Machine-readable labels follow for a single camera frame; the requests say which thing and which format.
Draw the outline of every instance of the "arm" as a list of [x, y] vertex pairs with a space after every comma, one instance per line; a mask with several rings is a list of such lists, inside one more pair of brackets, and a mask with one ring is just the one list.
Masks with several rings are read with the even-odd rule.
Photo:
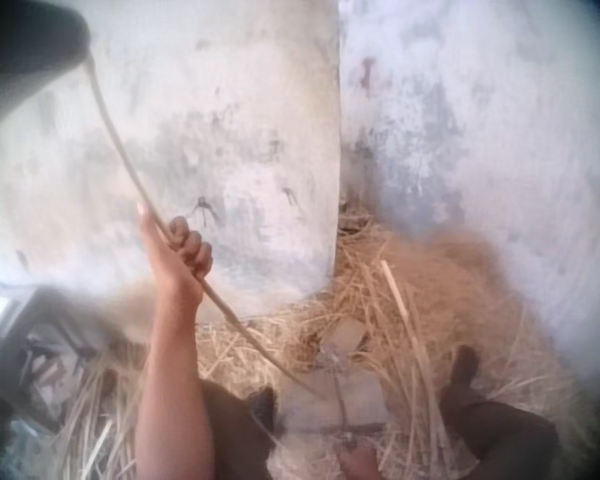
[[198, 279], [211, 269], [211, 247], [183, 218], [170, 225], [172, 250], [151, 216], [141, 229], [158, 289], [156, 314], [136, 429], [139, 479], [213, 478], [213, 442], [198, 375], [194, 319], [202, 301]]

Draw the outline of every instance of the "hay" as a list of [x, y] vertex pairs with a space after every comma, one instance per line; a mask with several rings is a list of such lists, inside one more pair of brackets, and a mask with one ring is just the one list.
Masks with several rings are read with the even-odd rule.
[[[286, 311], [250, 319], [247, 328], [302, 372], [313, 367], [320, 339], [340, 318], [367, 326], [368, 338], [351, 360], [380, 376], [394, 416], [382, 435], [369, 438], [386, 478], [455, 479], [475, 465], [462, 442], [447, 433], [436, 401], [463, 343], [482, 358], [478, 390], [553, 420], [570, 466], [589, 455], [593, 411], [539, 335], [531, 310], [499, 276], [486, 245], [458, 235], [412, 244], [366, 216], [343, 220], [348, 223], [339, 236], [331, 288]], [[197, 341], [202, 375], [233, 393], [284, 388], [280, 372], [226, 325], [201, 324]], [[123, 344], [95, 360], [55, 443], [51, 478], [133, 478], [144, 355]], [[327, 436], [276, 440], [269, 460], [274, 478], [334, 478], [334, 442]], [[564, 469], [559, 475], [568, 476]]]

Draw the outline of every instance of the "dark trousers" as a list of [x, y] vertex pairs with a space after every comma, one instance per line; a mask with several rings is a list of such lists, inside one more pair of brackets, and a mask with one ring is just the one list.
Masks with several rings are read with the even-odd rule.
[[548, 420], [489, 401], [471, 387], [450, 384], [440, 400], [442, 417], [480, 464], [463, 480], [546, 478], [558, 436]]
[[212, 382], [203, 382], [213, 431], [217, 480], [270, 480], [267, 458], [273, 442], [256, 424], [244, 400]]

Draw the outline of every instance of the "white wall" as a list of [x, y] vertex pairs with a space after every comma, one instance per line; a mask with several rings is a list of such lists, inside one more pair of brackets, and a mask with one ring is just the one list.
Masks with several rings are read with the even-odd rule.
[[600, 18], [581, 2], [341, 0], [345, 187], [486, 236], [600, 392]]
[[[213, 243], [210, 283], [237, 312], [326, 285], [340, 158], [336, 4], [57, 3], [86, 18], [142, 180], [167, 219], [185, 215]], [[219, 221], [194, 211], [199, 197]], [[0, 124], [0, 278], [56, 284], [145, 339], [153, 285], [135, 201], [81, 68]]]

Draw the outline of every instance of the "wooden stick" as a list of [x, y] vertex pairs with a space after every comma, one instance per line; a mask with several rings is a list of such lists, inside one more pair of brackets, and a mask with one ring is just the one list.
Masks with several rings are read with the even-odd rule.
[[[124, 165], [124, 168], [126, 169], [127, 173], [129, 174], [129, 177], [131, 178], [131, 181], [133, 182], [136, 189], [138, 190], [138, 193], [140, 194], [142, 201], [146, 204], [147, 208], [151, 212], [151, 215], [153, 216], [158, 227], [160, 228], [160, 231], [162, 232], [164, 237], [169, 241], [169, 243], [173, 243], [173, 235], [171, 234], [171, 231], [167, 227], [167, 224], [164, 222], [164, 220], [162, 220], [162, 218], [160, 217], [160, 214], [158, 213], [158, 210], [156, 209], [153, 202], [151, 201], [149, 194], [147, 193], [145, 188], [142, 186], [140, 177], [138, 177], [138, 174], [137, 174], [135, 168], [133, 168], [131, 159], [127, 155], [127, 152], [124, 149], [124, 145], [122, 144], [122, 140], [120, 140], [120, 136], [118, 135], [118, 132], [117, 132], [115, 126], [113, 125], [113, 121], [111, 120], [111, 117], [109, 116], [109, 112], [107, 110], [106, 104], [104, 102], [104, 98], [102, 96], [102, 91], [100, 90], [100, 85], [98, 83], [98, 77], [96, 75], [96, 65], [95, 65], [95, 61], [93, 60], [92, 55], [89, 55], [89, 57], [85, 61], [85, 68], [87, 71], [87, 75], [89, 77], [89, 81], [91, 82], [91, 90], [93, 91], [93, 95], [96, 99], [96, 104], [98, 105], [98, 111], [100, 112], [100, 116], [102, 117], [102, 121], [104, 122], [105, 126], [107, 127], [109, 136], [111, 137], [111, 140], [113, 141], [113, 144], [116, 147], [116, 150], [118, 151], [118, 154], [120, 155], [120, 158], [122, 159], [122, 164]], [[251, 335], [251, 333], [244, 327], [244, 325], [242, 325], [242, 323], [240, 322], [240, 320], [238, 319], [236, 314], [233, 312], [233, 310], [231, 310], [229, 305], [227, 305], [220, 298], [220, 296], [215, 292], [215, 290], [213, 288], [211, 288], [211, 286], [207, 283], [206, 280], [202, 280], [200, 283], [202, 284], [202, 289], [204, 290], [204, 293], [206, 293], [207, 296], [211, 299], [211, 301], [213, 303], [215, 303], [216, 306], [220, 309], [220, 311], [223, 313], [227, 322], [233, 328], [235, 328], [236, 331], [240, 335], [242, 335], [244, 337], [244, 339], [253, 346], [253, 348], [255, 348], [258, 352], [260, 352], [260, 354], [265, 359], [267, 359], [269, 362], [271, 362], [271, 364], [273, 364], [274, 367], [276, 367], [284, 375], [289, 377], [293, 382], [297, 383], [298, 385], [300, 385], [302, 388], [304, 388], [308, 392], [311, 392], [312, 394], [316, 395], [317, 397], [320, 397], [320, 394], [318, 394], [318, 392], [316, 390], [311, 388], [305, 382], [300, 380], [296, 375], [294, 375], [289, 370], [287, 370], [287, 368], [285, 368], [262, 345], [260, 345], [260, 343], [253, 337], [253, 335]]]

